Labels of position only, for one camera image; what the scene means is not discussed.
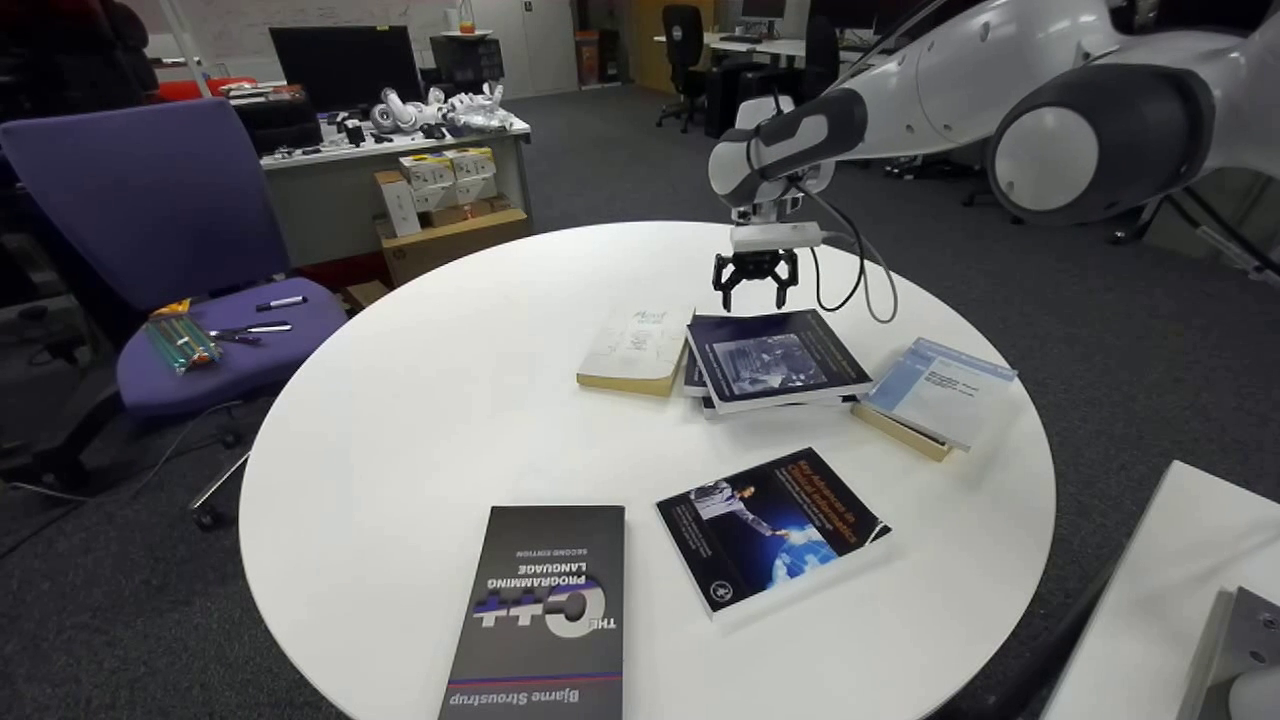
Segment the desk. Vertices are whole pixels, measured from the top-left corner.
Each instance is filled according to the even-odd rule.
[[[703,49],[730,52],[730,55],[766,55],[785,70],[803,70],[803,39],[802,38],[776,38],[776,39],[761,39],[761,44],[736,44],[726,38],[730,34],[703,34]]]
[[[1280,506],[1172,466],[1044,716],[1175,716],[1212,597],[1241,584],[1280,600]]]
[[[407,151],[493,147],[501,194],[523,209],[522,146],[532,130],[514,116],[510,133],[477,133],[455,139],[397,136],[394,146],[321,146],[310,155],[266,155],[270,196],[288,243],[293,268],[381,251],[371,222],[383,216],[378,187],[381,167],[397,167]]]
[[[844,408],[712,420],[684,398],[578,387],[619,296],[716,305],[716,251],[730,226],[530,237],[403,286],[297,371],[244,468],[240,549],[266,623],[335,710],[437,716],[488,506],[628,507],[631,720],[926,716],[1010,642],[1055,514],[1024,387],[1002,442],[945,466]],[[819,255],[836,296],[855,264]],[[813,305],[803,276],[791,307]],[[861,299],[834,316],[873,371],[919,334],[1002,359],[947,305],[900,293],[893,327]],[[771,286],[744,286],[736,307],[771,307]],[[654,506],[791,447],[819,447],[895,536],[864,578],[721,630]]]

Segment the book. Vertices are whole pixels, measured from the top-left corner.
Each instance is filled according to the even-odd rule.
[[[1217,592],[1204,622],[1180,720],[1233,720],[1238,704],[1278,683],[1280,667],[1280,607],[1248,587]]]
[[[708,398],[703,367],[697,363],[689,342],[684,342],[684,359],[681,359],[681,391],[694,398],[694,401]]]
[[[578,385],[668,398],[684,357],[684,326],[689,307],[681,305],[650,299],[614,307],[578,367]]]
[[[1014,385],[1014,367],[919,336],[861,406],[945,446],[972,447],[1010,406]]]
[[[903,425],[895,418],[868,412],[864,406],[854,406],[854,418],[861,418],[864,425],[879,427],[884,436],[926,453],[930,459],[945,459],[956,447],[956,446],[947,446],[947,442],[941,442],[941,436],[931,436],[926,427],[913,427],[913,425]]]
[[[712,612],[893,532],[813,447],[666,498],[658,507]]]
[[[694,316],[689,349],[716,412],[849,401],[873,376],[813,307],[770,316]]]
[[[493,507],[442,720],[619,720],[626,507]]]

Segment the purple chair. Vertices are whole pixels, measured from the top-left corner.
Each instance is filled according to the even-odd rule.
[[[345,326],[332,293],[286,276],[258,151],[223,100],[13,119],[0,146],[56,237],[140,316],[197,296],[204,327],[288,321],[288,334],[223,343],[217,367],[185,376],[136,327],[118,357],[126,412],[168,420],[271,391]],[[262,314],[279,296],[305,305]]]

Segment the robotic arm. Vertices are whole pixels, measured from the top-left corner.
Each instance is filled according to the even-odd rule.
[[[736,222],[716,288],[776,276],[819,243],[780,226],[836,161],[988,146],[988,180],[1022,216],[1100,222],[1212,167],[1280,175],[1280,16],[1260,34],[1122,38],[1103,0],[986,0],[819,100],[748,100],[708,180]]]

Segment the box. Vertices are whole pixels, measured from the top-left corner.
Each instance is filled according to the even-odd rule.
[[[418,222],[418,209],[412,209],[412,187],[402,172],[378,172],[378,187],[383,194],[388,222],[394,222],[397,237],[425,234],[425,226]]]
[[[442,213],[455,204],[452,165],[444,151],[402,155],[402,167],[407,175],[418,213]]]
[[[448,226],[437,222],[431,227],[412,237],[397,237],[388,226],[381,226],[378,234],[381,234],[394,286],[407,286],[442,264],[452,264],[480,249],[523,237],[530,216],[523,209],[497,209],[497,213],[455,216]]]

